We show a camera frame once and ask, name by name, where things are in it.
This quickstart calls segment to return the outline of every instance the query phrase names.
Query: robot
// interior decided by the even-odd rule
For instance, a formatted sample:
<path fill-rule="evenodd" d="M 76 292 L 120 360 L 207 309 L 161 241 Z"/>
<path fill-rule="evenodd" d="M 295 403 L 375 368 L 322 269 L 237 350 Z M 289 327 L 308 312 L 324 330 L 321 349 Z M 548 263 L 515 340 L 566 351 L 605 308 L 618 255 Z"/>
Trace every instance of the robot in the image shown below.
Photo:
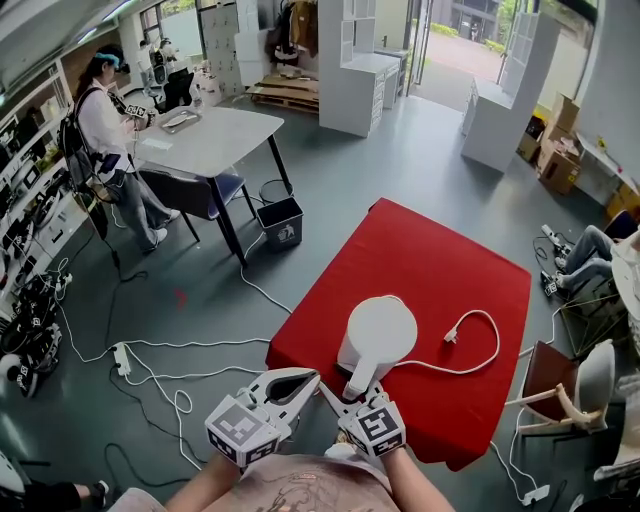
<path fill-rule="evenodd" d="M 345 404 L 310 368 L 266 371 L 235 397 L 227 395 L 205 420 L 209 442 L 240 468 L 275 453 L 318 387 L 338 415 L 340 429 L 366 455 L 379 457 L 406 443 L 398 408 L 378 381 L 363 402 Z"/>

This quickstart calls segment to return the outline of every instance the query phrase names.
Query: jeans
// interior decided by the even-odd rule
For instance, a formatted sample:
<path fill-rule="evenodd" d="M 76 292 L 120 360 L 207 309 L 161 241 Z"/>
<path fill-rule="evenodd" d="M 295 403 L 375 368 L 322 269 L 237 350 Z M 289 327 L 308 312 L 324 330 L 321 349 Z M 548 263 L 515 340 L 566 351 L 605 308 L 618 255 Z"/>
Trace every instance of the jeans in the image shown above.
<path fill-rule="evenodd" d="M 567 258 L 563 287 L 571 291 L 593 277 L 611 277 L 611 247 L 611 238 L 595 226 L 587 226 Z M 594 249 L 594 257 L 587 261 Z"/>
<path fill-rule="evenodd" d="M 151 84 L 153 83 L 153 68 L 149 68 L 146 71 L 141 71 L 140 77 L 142 78 L 144 93 L 149 96 L 151 94 Z"/>
<path fill-rule="evenodd" d="M 157 229 L 169 222 L 171 211 L 166 208 L 142 178 L 116 171 L 105 184 L 122 220 L 134 233 L 136 243 L 143 251 L 158 245 Z"/>

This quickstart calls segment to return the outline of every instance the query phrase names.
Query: desk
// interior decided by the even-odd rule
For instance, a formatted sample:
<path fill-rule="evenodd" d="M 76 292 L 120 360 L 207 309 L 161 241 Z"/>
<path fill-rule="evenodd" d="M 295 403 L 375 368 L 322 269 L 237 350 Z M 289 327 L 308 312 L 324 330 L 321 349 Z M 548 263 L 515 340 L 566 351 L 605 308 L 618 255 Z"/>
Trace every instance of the desk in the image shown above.
<path fill-rule="evenodd" d="M 273 136 L 284 121 L 278 117 L 245 110 L 213 107 L 204 109 L 199 122 L 174 134 L 160 128 L 163 122 L 185 108 L 191 110 L 189 107 L 178 107 L 161 116 L 155 126 L 140 132 L 140 140 L 135 148 L 136 158 L 207 178 L 220 218 L 229 233 L 232 248 L 242 265 L 246 267 L 247 262 L 215 177 L 268 140 L 282 181 L 291 193 L 291 182 Z M 158 149 L 145 144 L 145 141 L 159 141 L 171 146 L 166 150 Z"/>
<path fill-rule="evenodd" d="M 489 322 L 465 320 L 456 345 L 443 336 L 463 313 L 484 309 L 500 331 L 498 357 L 456 376 L 409 365 L 382 385 L 396 401 L 407 439 L 422 462 L 459 470 L 481 457 L 506 401 L 527 317 L 531 276 L 503 257 L 387 199 L 380 199 L 273 338 L 269 368 L 315 368 L 338 396 L 334 367 L 349 315 L 363 300 L 395 295 L 416 317 L 407 359 L 471 368 L 495 350 Z"/>

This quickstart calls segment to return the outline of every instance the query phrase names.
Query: concrete floor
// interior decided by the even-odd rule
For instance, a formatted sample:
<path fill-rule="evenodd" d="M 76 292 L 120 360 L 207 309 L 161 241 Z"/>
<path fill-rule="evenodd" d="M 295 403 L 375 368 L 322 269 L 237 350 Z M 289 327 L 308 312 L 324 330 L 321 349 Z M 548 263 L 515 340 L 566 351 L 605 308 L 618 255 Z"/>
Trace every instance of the concrete floor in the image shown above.
<path fill-rule="evenodd" d="M 412 86 L 410 94 L 464 112 L 472 83 L 471 73 L 429 60 L 424 65 L 422 83 Z"/>
<path fill-rule="evenodd" d="M 516 156 L 505 175 L 466 161 L 459 154 L 461 114 L 420 98 L 403 99 L 393 112 L 385 112 L 379 129 L 368 139 L 321 129 L 316 117 L 302 113 L 258 108 L 245 100 L 234 106 L 285 119 L 277 139 L 296 198 L 305 212 L 304 242 L 278 255 L 258 246 L 249 256 L 249 279 L 295 307 L 367 209 L 385 196 L 531 271 L 534 284 L 522 346 L 549 338 L 555 305 L 537 285 L 538 267 L 531 240 L 540 234 L 543 223 L 573 239 L 587 224 L 602 224 L 603 211 L 586 196 L 579 191 L 568 197 L 549 193 Z M 266 144 L 241 162 L 238 170 L 246 176 L 254 194 L 262 183 L 277 176 Z M 241 243 L 248 247 L 260 232 L 257 223 L 243 201 L 234 201 L 230 214 Z M 100 354 L 105 344 L 118 340 L 214 342 L 275 334 L 286 313 L 241 281 L 238 261 L 229 255 L 215 222 L 194 219 L 194 225 L 202 243 L 196 245 L 184 222 L 177 220 L 169 228 L 167 241 L 148 257 L 140 254 L 127 230 L 111 227 L 109 240 L 120 254 L 124 274 L 144 269 L 149 278 L 119 290 L 108 340 L 104 339 L 107 313 L 117 276 L 104 245 L 94 240 L 87 246 L 71 269 L 74 281 L 64 302 L 73 339 L 85 357 Z M 89 234 L 85 225 L 64 255 L 72 255 Z M 565 333 L 562 328 L 558 330 L 556 347 L 569 353 Z M 230 364 L 263 369 L 267 347 L 255 343 L 134 350 L 156 372 L 178 375 L 211 372 Z M 20 458 L 51 461 L 50 469 L 30 471 L 32 477 L 46 481 L 110 479 L 103 456 L 109 442 L 121 444 L 137 471 L 151 482 L 191 477 L 194 469 L 180 457 L 177 441 L 149 427 L 138 404 L 109 384 L 112 365 L 111 357 L 82 364 L 65 333 L 60 366 L 32 401 L 23 400 L 13 386 L 0 387 L 2 450 Z M 524 361 L 518 364 L 511 396 L 516 395 L 525 366 Z M 145 376 L 143 369 L 136 368 L 133 379 Z M 183 417 L 183 432 L 200 457 L 212 453 L 204 435 L 204 419 L 224 395 L 251 380 L 250 375 L 228 372 L 165 384 L 170 396 L 175 389 L 184 389 L 193 399 L 193 412 Z M 144 400 L 153 420 L 177 432 L 172 407 L 152 383 L 131 388 L 118 382 Z M 516 413 L 516 409 L 505 410 L 494 436 L 504 457 L 508 456 Z M 316 398 L 305 412 L 289 450 L 322 453 L 334 437 L 335 427 L 330 409 Z M 568 510 L 576 493 L 593 485 L 588 484 L 592 474 L 585 472 L 585 467 L 613 460 L 616 446 L 604 439 L 608 440 L 604 436 L 555 447 L 549 439 L 529 439 L 517 444 L 515 460 L 524 461 L 524 469 L 533 473 L 539 485 L 551 484 L 552 496 L 566 479 L 566 490 L 554 510 Z M 159 500 L 167 499 L 178 487 L 153 489 L 142 485 L 117 452 L 110 452 L 109 460 L 123 487 L 146 488 Z M 421 467 L 457 510 L 520 507 L 511 483 L 490 451 L 458 473 L 450 472 L 444 464 Z M 517 477 L 517 481 L 523 492 L 531 489 L 526 479 Z M 548 509 L 550 501 L 541 509 Z"/>

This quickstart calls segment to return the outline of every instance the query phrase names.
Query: leg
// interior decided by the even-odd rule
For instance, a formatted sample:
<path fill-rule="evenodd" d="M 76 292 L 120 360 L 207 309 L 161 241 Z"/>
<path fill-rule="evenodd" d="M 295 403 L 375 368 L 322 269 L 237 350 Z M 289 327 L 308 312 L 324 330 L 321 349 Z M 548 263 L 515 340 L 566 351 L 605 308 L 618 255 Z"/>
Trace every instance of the leg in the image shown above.
<path fill-rule="evenodd" d="M 276 139 L 273 135 L 269 136 L 269 147 L 271 148 L 273 158 L 275 159 L 278 170 L 280 171 L 280 176 L 282 176 L 284 186 L 287 189 L 287 192 L 291 194 L 291 192 L 293 192 L 293 187 L 291 186 L 291 182 L 289 181 L 289 176 L 287 176 L 287 171 L 284 168 L 284 162 L 282 161 L 280 151 L 278 150 L 278 145 L 276 144 Z"/>
<path fill-rule="evenodd" d="M 244 198 L 247 200 L 247 204 L 249 205 L 249 210 L 251 210 L 251 214 L 253 215 L 254 219 L 258 218 L 258 215 L 256 214 L 256 210 L 253 207 L 253 203 L 251 202 L 251 198 L 249 197 L 249 192 L 247 192 L 247 187 L 242 185 L 242 193 L 244 194 Z"/>
<path fill-rule="evenodd" d="M 195 237 L 196 242 L 200 243 L 200 237 L 198 236 L 198 233 L 196 233 L 196 230 L 193 229 L 193 225 L 191 224 L 191 221 L 189 220 L 189 216 L 184 212 L 180 212 L 180 213 L 182 214 L 182 218 L 184 219 L 184 221 L 187 223 L 187 227 L 191 231 L 191 234 Z"/>
<path fill-rule="evenodd" d="M 158 244 L 158 234 L 149 227 L 138 181 L 131 174 L 125 175 L 119 187 L 111 181 L 106 186 L 118 207 L 122 220 L 133 231 L 137 244 L 143 251 L 155 249 Z"/>
<path fill-rule="evenodd" d="M 566 273 L 571 274 L 578 270 L 587 261 L 591 251 L 594 249 L 600 258 L 605 261 L 611 261 L 611 247 L 613 247 L 611 238 L 598 228 L 587 226 L 587 229 L 584 230 L 578 243 L 567 258 Z"/>
<path fill-rule="evenodd" d="M 557 282 L 561 288 L 571 291 L 580 283 L 588 281 L 593 277 L 613 277 L 613 271 L 611 268 L 611 261 L 603 260 L 601 258 L 592 258 L 572 274 L 558 276 Z"/>
<path fill-rule="evenodd" d="M 147 222 L 151 229 L 160 229 L 165 227 L 171 219 L 171 210 L 163 205 L 156 197 L 149 185 L 138 176 L 138 184 L 140 186 L 140 197 L 147 214 Z"/>
<path fill-rule="evenodd" d="M 224 205 L 224 201 L 222 200 L 222 196 L 220 195 L 220 189 L 218 188 L 218 184 L 216 183 L 215 178 L 208 180 L 209 185 L 211 186 L 211 195 L 213 196 L 213 202 L 216 203 L 216 207 L 218 208 L 218 212 L 220 213 L 220 221 L 224 225 L 225 231 L 227 232 L 229 246 L 231 247 L 231 251 L 238 256 L 240 263 L 243 267 L 247 267 L 247 261 L 244 259 L 244 255 L 242 254 L 242 247 L 240 246 L 240 242 L 238 241 L 238 237 L 236 235 L 235 229 L 233 229 L 233 224 L 231 224 L 231 219 L 229 218 L 229 212 L 227 212 L 227 207 Z"/>
<path fill-rule="evenodd" d="M 231 246 L 231 240 L 229 240 L 229 235 L 227 234 L 227 230 L 225 229 L 224 224 L 222 223 L 222 219 L 220 218 L 220 215 L 216 217 L 216 220 L 218 221 L 218 227 L 220 227 L 220 232 L 224 237 L 224 241 L 227 242 L 227 247 L 229 247 L 231 254 L 235 254 L 233 251 L 233 247 Z"/>

